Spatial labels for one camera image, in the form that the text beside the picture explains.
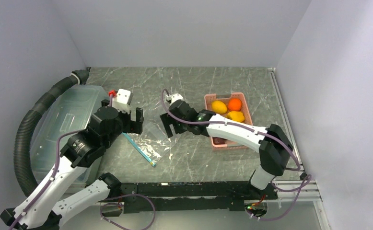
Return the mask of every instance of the plastic container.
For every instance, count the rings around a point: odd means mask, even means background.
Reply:
[[[55,163],[57,139],[64,133],[85,129],[91,114],[108,99],[101,86],[76,85],[68,89],[53,103],[31,146],[31,167],[38,181],[44,179]],[[61,140],[64,147],[70,136]],[[84,187],[96,179],[101,158],[96,160],[71,187]]]
[[[247,107],[246,98],[245,98],[245,95],[242,92],[233,92],[232,94],[223,94],[223,95],[218,95],[218,94],[215,94],[215,93],[206,94],[205,95],[205,109],[212,110],[212,102],[213,101],[219,100],[219,101],[227,104],[231,98],[238,98],[242,101],[241,112],[245,115],[245,121],[243,123],[252,126],[253,122],[251,121],[251,116],[250,116],[249,109]],[[212,144],[212,149],[213,150],[233,150],[233,149],[246,149],[247,148],[247,146],[238,144],[238,143],[236,143],[234,141],[231,141],[231,140],[226,140],[225,144],[222,144],[222,145],[215,145],[212,137],[210,137],[210,143]]]

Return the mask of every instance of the clear plastic bag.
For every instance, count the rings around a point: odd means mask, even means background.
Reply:
[[[165,156],[179,140],[180,134],[167,137],[160,115],[165,113],[160,100],[140,106],[144,111],[143,133],[129,134],[131,139],[155,164]]]

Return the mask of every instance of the table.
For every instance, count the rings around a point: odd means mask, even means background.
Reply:
[[[132,91],[133,111],[156,104],[163,88],[182,94],[197,111],[204,108],[207,93],[243,92],[255,126],[274,123],[286,130],[267,68],[91,68],[87,84]],[[146,119],[161,122],[158,116]],[[110,172],[122,182],[248,181],[259,164],[259,154],[251,149],[213,151],[207,137],[186,132],[154,168],[119,137],[103,156],[98,173]],[[290,160],[288,167],[294,166]],[[277,179],[299,180],[299,175],[285,171]]]

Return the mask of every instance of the pink basket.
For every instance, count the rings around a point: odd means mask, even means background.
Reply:
[[[243,123],[248,124],[248,125],[253,125],[253,122],[251,121],[251,116],[249,113],[249,109],[247,107],[247,102],[245,95],[242,92],[233,92],[232,94],[228,95],[217,95],[215,93],[213,94],[206,94],[205,95],[205,109],[207,110],[212,110],[212,102],[219,100],[225,104],[229,102],[231,98],[238,98],[240,101],[242,101],[242,110],[241,112],[245,115],[245,121]],[[223,145],[215,145],[213,143],[213,138],[210,137],[210,142],[212,144],[212,149],[213,150],[235,150],[235,149],[246,149],[247,147],[244,145],[240,145],[234,141],[231,140],[226,140],[225,144]]]

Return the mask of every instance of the lemon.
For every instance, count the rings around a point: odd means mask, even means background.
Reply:
[[[242,112],[239,111],[231,111],[227,114],[227,118],[237,122],[245,121],[245,116]]]
[[[217,114],[225,114],[227,112],[227,107],[225,103],[221,101],[214,101],[212,102],[212,111]]]

